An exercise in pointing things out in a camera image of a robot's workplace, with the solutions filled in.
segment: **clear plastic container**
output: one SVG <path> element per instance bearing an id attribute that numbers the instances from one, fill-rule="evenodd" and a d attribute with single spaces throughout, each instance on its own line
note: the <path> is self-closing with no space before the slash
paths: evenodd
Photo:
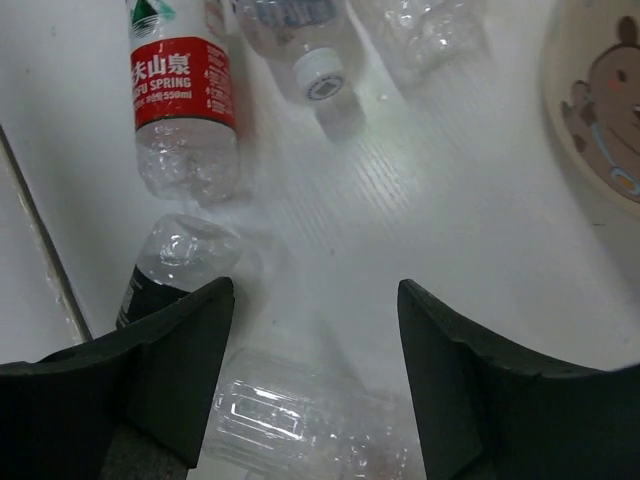
<path id="1" fill-rule="evenodd" d="M 127 0 L 138 171 L 163 199 L 202 207 L 239 176 L 220 0 Z"/>
<path id="2" fill-rule="evenodd" d="M 241 255 L 240 240 L 224 228 L 188 215 L 165 215 L 140 251 L 116 326 L 125 327 L 228 275 Z"/>
<path id="3" fill-rule="evenodd" d="M 400 410 L 345 379 L 240 351 L 218 381 L 203 452 L 265 478 L 419 480 L 420 444 Z"/>
<path id="4" fill-rule="evenodd" d="M 309 101 L 332 97 L 346 83 L 335 41 L 346 21 L 345 0 L 237 0 L 234 10 L 262 57 L 290 66 Z"/>
<path id="5" fill-rule="evenodd" d="M 351 0 L 399 87 L 483 41 L 483 0 Z"/>

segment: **bottle cap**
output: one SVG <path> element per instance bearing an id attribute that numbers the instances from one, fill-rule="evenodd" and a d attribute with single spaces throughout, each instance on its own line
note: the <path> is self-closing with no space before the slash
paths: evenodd
<path id="1" fill-rule="evenodd" d="M 332 48 L 318 48 L 306 53 L 293 66 L 296 82 L 309 100 L 329 98 L 344 86 L 342 62 Z"/>

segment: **red bottle label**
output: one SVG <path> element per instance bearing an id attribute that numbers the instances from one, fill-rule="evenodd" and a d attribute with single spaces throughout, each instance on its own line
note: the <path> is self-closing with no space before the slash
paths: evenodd
<path id="1" fill-rule="evenodd" d="M 235 129 L 229 57 L 198 37 L 158 40 L 131 54 L 136 130 L 164 118 L 202 118 Z"/>

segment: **bear face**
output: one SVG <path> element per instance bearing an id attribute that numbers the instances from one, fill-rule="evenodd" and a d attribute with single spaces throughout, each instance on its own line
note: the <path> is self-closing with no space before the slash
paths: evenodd
<path id="1" fill-rule="evenodd" d="M 618 36 L 620 45 L 591 68 L 591 97 L 602 127 L 640 156 L 640 45 L 633 18 L 620 21 Z"/>
<path id="2" fill-rule="evenodd" d="M 638 23 L 618 23 L 619 44 L 600 55 L 589 82 L 563 102 L 565 126 L 586 164 L 618 193 L 640 203 L 640 44 Z"/>

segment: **green mountain logo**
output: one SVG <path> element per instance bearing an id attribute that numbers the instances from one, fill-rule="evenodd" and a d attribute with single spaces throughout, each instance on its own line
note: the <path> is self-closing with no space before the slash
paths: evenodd
<path id="1" fill-rule="evenodd" d="M 131 31 L 136 37 L 145 37 L 162 21 L 171 21 L 176 12 L 163 0 L 138 0 L 131 10 Z"/>

